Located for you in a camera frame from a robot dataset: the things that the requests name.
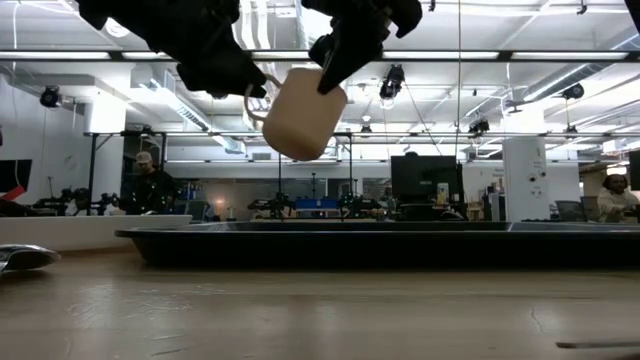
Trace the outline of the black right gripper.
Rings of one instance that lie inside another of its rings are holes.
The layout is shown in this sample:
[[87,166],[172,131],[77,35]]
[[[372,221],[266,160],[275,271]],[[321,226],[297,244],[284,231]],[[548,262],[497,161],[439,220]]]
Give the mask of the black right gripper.
[[317,86],[322,95],[381,56],[386,28],[360,20],[382,15],[384,22],[396,25],[396,36],[402,38],[423,17],[420,0],[302,0],[302,6],[331,18],[332,32],[320,36],[308,51],[309,58],[322,68]]

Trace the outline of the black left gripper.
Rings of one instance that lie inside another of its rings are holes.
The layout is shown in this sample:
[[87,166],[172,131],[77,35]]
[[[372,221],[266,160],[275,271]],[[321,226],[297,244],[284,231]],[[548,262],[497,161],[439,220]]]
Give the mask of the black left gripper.
[[232,35],[238,0],[76,0],[80,16],[96,29],[113,20],[178,61],[189,91],[214,98],[264,98],[265,74]]

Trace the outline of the orange ceramic mug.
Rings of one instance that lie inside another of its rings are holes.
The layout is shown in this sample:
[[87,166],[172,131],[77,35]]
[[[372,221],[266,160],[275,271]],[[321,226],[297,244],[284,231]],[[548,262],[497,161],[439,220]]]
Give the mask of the orange ceramic mug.
[[318,92],[319,69],[293,68],[284,81],[268,74],[278,93],[265,116],[251,110],[249,118],[261,121],[262,136],[278,153],[297,161],[319,159],[342,116],[347,95],[337,86],[326,94]]

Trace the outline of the silver spoon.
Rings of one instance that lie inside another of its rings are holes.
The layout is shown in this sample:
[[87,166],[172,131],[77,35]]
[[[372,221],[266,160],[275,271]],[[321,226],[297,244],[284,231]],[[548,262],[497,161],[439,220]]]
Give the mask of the silver spoon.
[[42,268],[60,258],[59,253],[37,245],[3,244],[0,245],[0,275],[10,271]]

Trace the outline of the black serving tray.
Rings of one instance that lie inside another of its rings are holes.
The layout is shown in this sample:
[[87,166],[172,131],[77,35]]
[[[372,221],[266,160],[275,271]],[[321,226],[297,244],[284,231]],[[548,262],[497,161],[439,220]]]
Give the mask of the black serving tray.
[[116,231],[156,267],[640,269],[640,224],[217,222]]

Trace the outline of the grey office chair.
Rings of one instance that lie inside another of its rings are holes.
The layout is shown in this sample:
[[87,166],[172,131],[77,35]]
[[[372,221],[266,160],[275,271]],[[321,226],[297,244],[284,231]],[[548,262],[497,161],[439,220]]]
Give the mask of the grey office chair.
[[556,201],[559,218],[563,222],[587,222],[583,205],[579,201]]
[[209,204],[204,200],[179,201],[175,205],[175,213],[190,215],[192,222],[204,222]]

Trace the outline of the person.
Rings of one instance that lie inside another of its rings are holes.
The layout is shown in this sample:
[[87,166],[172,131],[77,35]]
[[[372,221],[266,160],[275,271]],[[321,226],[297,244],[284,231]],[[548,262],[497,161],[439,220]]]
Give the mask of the person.
[[621,223],[640,206],[640,200],[628,190],[625,176],[613,174],[604,179],[597,205],[601,223]]
[[139,174],[121,197],[128,215],[172,214],[178,193],[174,178],[161,170],[148,151],[136,155]]

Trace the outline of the blue box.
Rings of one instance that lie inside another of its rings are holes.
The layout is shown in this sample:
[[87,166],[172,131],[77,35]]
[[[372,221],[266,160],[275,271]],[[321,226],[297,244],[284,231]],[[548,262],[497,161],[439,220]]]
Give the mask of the blue box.
[[295,207],[300,211],[311,210],[330,210],[338,209],[339,201],[336,199],[322,198],[322,199],[309,199],[299,198],[295,200]]

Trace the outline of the white column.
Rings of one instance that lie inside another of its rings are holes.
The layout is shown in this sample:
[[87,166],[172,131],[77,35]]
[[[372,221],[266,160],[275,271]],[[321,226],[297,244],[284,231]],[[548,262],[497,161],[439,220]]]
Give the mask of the white column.
[[510,222],[546,220],[549,179],[544,139],[508,138],[503,144],[506,218]]

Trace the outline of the black background station frame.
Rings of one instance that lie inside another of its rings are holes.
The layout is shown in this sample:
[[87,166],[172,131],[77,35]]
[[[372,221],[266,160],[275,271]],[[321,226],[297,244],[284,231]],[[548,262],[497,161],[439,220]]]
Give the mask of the black background station frame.
[[90,194],[94,192],[95,185],[95,167],[96,154],[98,149],[105,145],[112,138],[161,138],[160,144],[160,167],[164,168],[169,165],[171,168],[178,169],[179,178],[271,178],[276,177],[281,181],[285,177],[301,177],[303,170],[309,172],[315,171],[316,174],[324,178],[329,177],[347,177],[350,181],[351,188],[354,188],[354,160],[352,157],[353,143],[349,139],[347,145],[348,160],[344,159],[324,159],[314,160],[310,162],[293,161],[291,159],[284,160],[278,156],[275,160],[254,160],[250,158],[231,158],[231,159],[168,159],[167,151],[168,140],[170,138],[181,137],[209,137],[209,133],[204,132],[85,132],[84,136],[91,139],[90,162],[89,162],[89,180],[88,188]]

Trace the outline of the black aluminium table frame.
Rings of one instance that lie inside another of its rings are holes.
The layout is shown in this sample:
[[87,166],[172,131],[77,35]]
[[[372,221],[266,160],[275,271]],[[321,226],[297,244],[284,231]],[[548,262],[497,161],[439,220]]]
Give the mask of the black aluminium table frame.
[[[15,62],[170,62],[172,58],[151,51],[2,50],[0,61]],[[635,51],[418,51],[385,50],[376,62],[463,62],[463,63],[639,63]]]

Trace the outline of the black wall screen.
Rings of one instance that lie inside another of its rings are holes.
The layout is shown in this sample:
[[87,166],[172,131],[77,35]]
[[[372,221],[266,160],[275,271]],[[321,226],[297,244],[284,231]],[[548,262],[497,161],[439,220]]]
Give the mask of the black wall screen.
[[27,191],[33,161],[31,159],[0,160],[0,193],[21,187]]

